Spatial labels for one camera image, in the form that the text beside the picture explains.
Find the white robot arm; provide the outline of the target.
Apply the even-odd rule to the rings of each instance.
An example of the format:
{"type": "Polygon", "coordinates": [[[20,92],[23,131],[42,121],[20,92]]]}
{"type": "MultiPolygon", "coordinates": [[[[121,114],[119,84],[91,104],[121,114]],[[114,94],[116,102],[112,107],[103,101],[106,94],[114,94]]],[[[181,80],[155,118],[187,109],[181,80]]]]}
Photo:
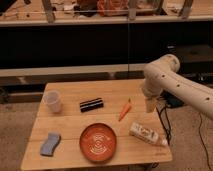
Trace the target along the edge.
{"type": "Polygon", "coordinates": [[[179,68],[180,61],[172,54],[146,64],[143,94],[154,99],[165,90],[213,120],[213,89],[180,76],[179,68]]]}

